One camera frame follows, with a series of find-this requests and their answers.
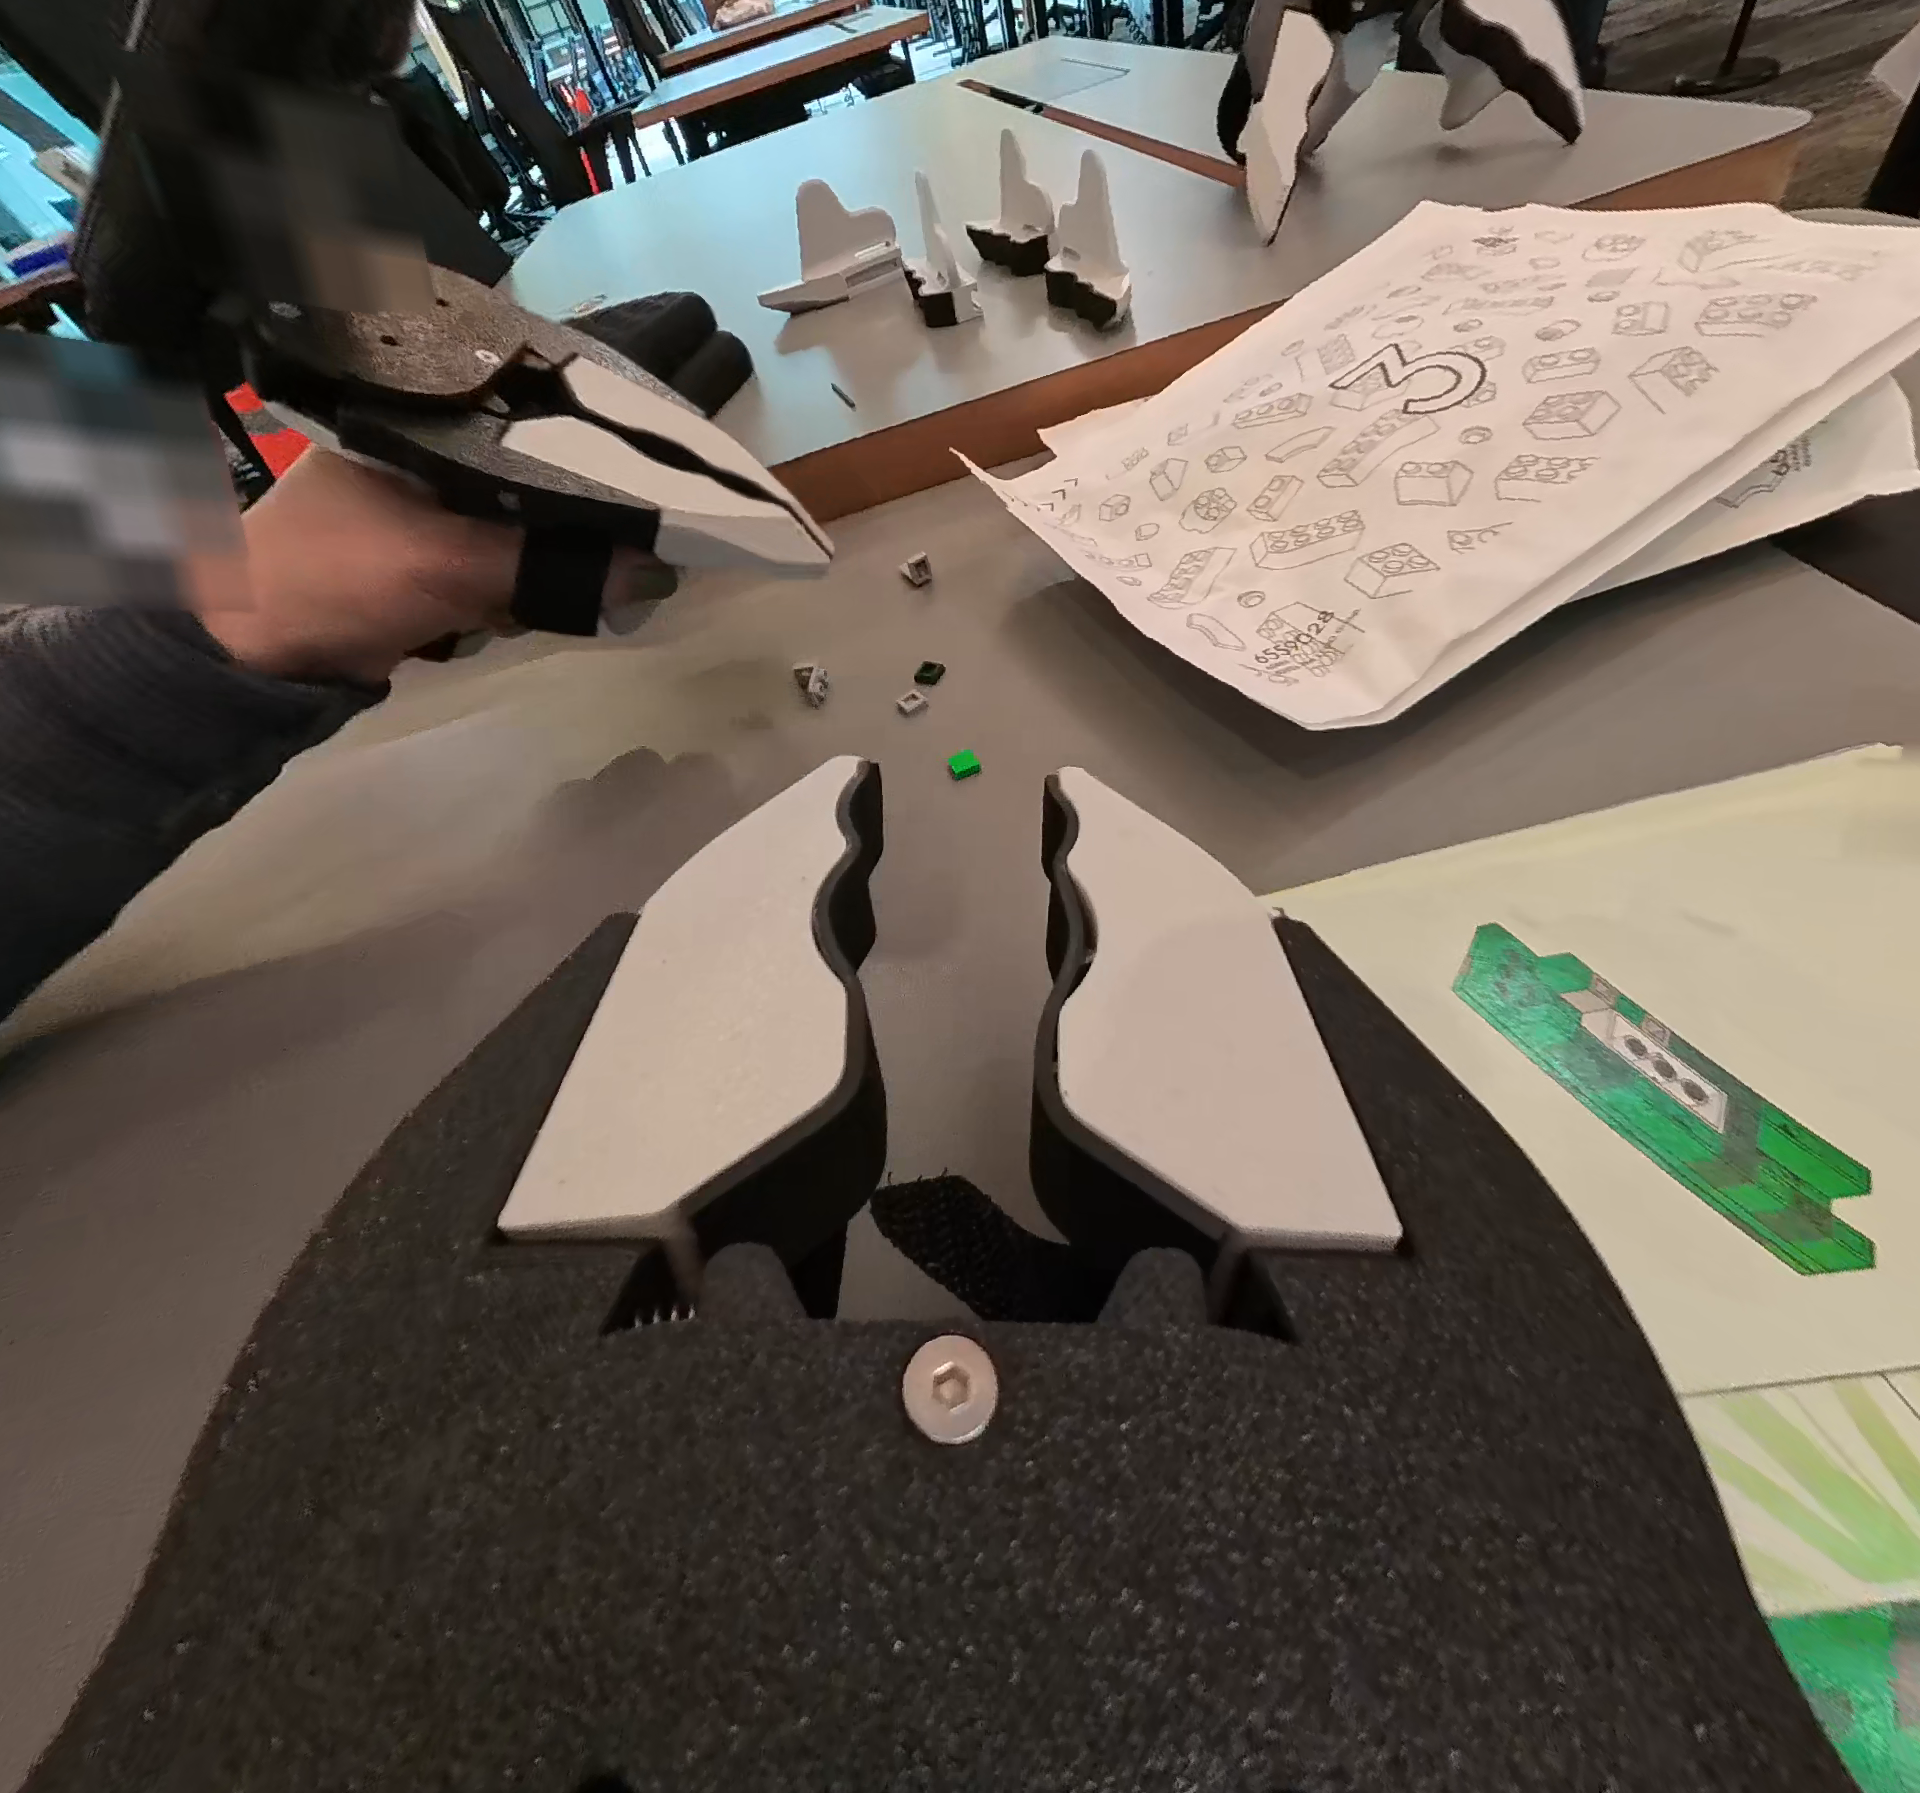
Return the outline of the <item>wooden top table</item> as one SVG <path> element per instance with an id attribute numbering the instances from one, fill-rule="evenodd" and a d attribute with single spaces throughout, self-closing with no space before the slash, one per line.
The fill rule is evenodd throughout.
<path id="1" fill-rule="evenodd" d="M 627 108 L 627 138 L 669 128 L 673 161 L 708 161 L 794 128 L 828 91 L 872 100 L 917 83 L 917 38 L 930 38 L 926 6 L 858 6 L 843 19 L 787 29 L 774 45 L 659 81 Z"/>

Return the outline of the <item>black office chair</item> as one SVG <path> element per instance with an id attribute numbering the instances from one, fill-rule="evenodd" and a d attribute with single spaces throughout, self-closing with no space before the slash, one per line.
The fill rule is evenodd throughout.
<path id="1" fill-rule="evenodd" d="M 593 193 L 593 175 L 575 144 L 575 128 L 544 108 L 533 71 L 514 61 L 511 38 L 484 19 L 484 6 L 437 6 L 423 0 L 423 19 L 448 47 L 463 100 L 484 100 L 496 128 L 514 144 L 514 161 L 538 175 L 550 210 L 575 210 Z"/>

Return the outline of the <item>grey desk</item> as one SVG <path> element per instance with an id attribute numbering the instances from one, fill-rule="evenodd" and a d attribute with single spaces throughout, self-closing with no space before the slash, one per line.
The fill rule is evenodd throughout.
<path id="1" fill-rule="evenodd" d="M 1033 1216 L 1036 786 L 1088 764 L 1249 892 L 1910 746 L 1910 620 L 1758 544 L 1587 596 L 1373 732 L 1145 643 L 987 488 L 843 519 L 828 578 L 685 578 L 621 643 L 409 667 L 8 1029 L 8 1683 L 18 1787 L 189 1447 L 371 1145 L 606 918 L 828 755 L 879 758 L 887 1160 Z"/>

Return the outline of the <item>person's left hand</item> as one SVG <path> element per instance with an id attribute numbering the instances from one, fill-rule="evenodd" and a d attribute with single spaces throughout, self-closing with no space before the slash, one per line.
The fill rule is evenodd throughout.
<path id="1" fill-rule="evenodd" d="M 437 636 L 514 626 L 522 529 L 309 444 L 242 510 L 242 578 L 201 633 L 251 671 L 380 692 Z"/>

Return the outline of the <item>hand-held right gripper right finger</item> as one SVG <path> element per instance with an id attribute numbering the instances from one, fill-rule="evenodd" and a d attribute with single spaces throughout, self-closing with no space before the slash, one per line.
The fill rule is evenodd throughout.
<path id="1" fill-rule="evenodd" d="M 1045 775 L 1033 1193 L 1088 1261 L 1393 1252 L 1405 1216 L 1277 914 L 1176 828 Z"/>

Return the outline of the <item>black foam pad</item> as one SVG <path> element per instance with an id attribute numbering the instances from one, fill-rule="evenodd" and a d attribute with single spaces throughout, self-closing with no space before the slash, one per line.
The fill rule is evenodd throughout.
<path id="1" fill-rule="evenodd" d="M 564 315 L 583 338 L 621 348 L 654 379 L 673 379 L 713 338 L 699 294 L 639 294 L 639 299 L 584 299 Z"/>
<path id="2" fill-rule="evenodd" d="M 748 379 L 755 379 L 755 348 L 748 348 L 734 330 L 708 330 L 708 338 L 669 371 L 669 384 L 673 384 L 685 411 L 699 411 L 699 417 L 713 417 L 727 403 L 737 403 Z"/>

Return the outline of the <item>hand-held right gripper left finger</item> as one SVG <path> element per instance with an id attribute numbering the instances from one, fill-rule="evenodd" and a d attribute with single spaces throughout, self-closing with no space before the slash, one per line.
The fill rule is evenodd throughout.
<path id="1" fill-rule="evenodd" d="M 685 857 L 639 914 L 564 1084 L 504 1195 L 504 1239 L 843 1234 L 887 1158 L 858 960 L 872 947 L 879 764 L 828 755 Z"/>

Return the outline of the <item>pale green instruction booklet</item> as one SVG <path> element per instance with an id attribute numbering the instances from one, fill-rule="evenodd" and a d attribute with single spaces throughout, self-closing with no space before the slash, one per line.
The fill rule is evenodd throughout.
<path id="1" fill-rule="evenodd" d="M 1857 746 L 1266 897 L 1483 1094 L 1620 1275 L 1857 1787 L 1910 1787 L 1910 864 L 1910 755 Z M 1667 1058 L 1758 1090 L 1863 1193 L 1818 1193 L 1829 1226 L 1776 1247 L 1729 1216 L 1737 1177 L 1699 1195 L 1471 1003 L 1489 925 L 1571 960 L 1575 1018 L 1661 1018 Z"/>

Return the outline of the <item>person's left forearm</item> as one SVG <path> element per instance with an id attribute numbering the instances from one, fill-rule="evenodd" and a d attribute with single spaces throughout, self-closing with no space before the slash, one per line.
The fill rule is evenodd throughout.
<path id="1" fill-rule="evenodd" d="M 0 1013 L 371 706 L 390 682 L 257 671 L 189 610 L 8 610 Z"/>

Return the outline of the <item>white printed bracket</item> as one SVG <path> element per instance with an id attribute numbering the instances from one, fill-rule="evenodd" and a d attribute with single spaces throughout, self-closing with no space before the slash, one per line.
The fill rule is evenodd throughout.
<path id="1" fill-rule="evenodd" d="M 800 282 L 768 285 L 757 310 L 817 315 L 853 294 L 901 282 L 901 241 L 887 210 L 843 210 L 828 176 L 794 190 Z"/>

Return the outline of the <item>spare white gripper finger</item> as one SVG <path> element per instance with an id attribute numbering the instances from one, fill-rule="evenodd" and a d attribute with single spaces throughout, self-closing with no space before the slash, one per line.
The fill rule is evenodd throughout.
<path id="1" fill-rule="evenodd" d="M 926 253 L 901 256 L 901 282 L 912 282 L 926 330 L 984 321 L 971 276 L 959 267 L 926 175 L 917 175 L 917 227 L 926 227 Z"/>
<path id="2" fill-rule="evenodd" d="M 1027 175 L 1015 128 L 995 138 L 995 220 L 964 220 L 984 267 L 1036 282 L 1054 256 L 1054 201 Z"/>
<path id="3" fill-rule="evenodd" d="M 1093 153 L 1079 153 L 1074 201 L 1054 214 L 1045 310 L 1088 330 L 1129 321 L 1129 267 L 1121 253 L 1107 175 Z"/>

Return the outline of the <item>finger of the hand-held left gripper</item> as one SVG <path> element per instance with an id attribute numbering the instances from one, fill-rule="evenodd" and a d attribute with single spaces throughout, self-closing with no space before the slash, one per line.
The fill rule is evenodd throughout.
<path id="1" fill-rule="evenodd" d="M 828 535 L 807 523 L 807 510 L 699 417 L 669 417 L 645 430 L 522 417 L 504 430 L 504 451 L 538 461 L 575 488 L 606 488 L 618 502 L 659 510 L 654 552 L 669 570 L 828 570 Z"/>
<path id="2" fill-rule="evenodd" d="M 627 451 L 645 451 L 659 465 L 708 470 L 708 484 L 757 496 L 757 502 L 794 502 L 737 441 L 727 441 L 699 411 L 685 411 L 654 371 L 564 358 L 561 384 L 564 384 L 575 417 L 600 426 L 606 441 L 621 441 Z"/>

